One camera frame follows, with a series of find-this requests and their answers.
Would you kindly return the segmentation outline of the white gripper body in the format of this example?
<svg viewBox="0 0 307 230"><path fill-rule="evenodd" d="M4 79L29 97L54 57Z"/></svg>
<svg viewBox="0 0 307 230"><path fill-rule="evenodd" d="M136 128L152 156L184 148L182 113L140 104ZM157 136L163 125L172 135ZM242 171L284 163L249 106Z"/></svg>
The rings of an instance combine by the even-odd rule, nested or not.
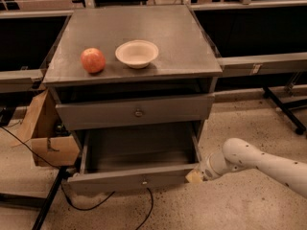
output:
<svg viewBox="0 0 307 230"><path fill-rule="evenodd" d="M229 172L224 154L218 150L200 161L201 175L204 180L214 180Z"/></svg>

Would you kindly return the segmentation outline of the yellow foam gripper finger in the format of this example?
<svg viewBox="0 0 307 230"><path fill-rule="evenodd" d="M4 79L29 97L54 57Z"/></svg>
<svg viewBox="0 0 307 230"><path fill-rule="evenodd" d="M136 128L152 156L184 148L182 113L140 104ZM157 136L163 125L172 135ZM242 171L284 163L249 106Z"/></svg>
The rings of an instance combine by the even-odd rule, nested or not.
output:
<svg viewBox="0 0 307 230"><path fill-rule="evenodd" d="M203 181L203 175L199 170L190 171L185 178L189 183L201 183Z"/></svg>

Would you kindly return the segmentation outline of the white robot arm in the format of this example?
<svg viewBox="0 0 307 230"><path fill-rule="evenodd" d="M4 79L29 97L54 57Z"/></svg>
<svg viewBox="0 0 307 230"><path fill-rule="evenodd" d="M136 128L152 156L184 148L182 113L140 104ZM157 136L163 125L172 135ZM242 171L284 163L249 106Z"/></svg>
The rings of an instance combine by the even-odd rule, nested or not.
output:
<svg viewBox="0 0 307 230"><path fill-rule="evenodd" d="M227 173L255 169L307 197L307 164L272 155L239 138L226 140L186 175L189 183L215 180Z"/></svg>

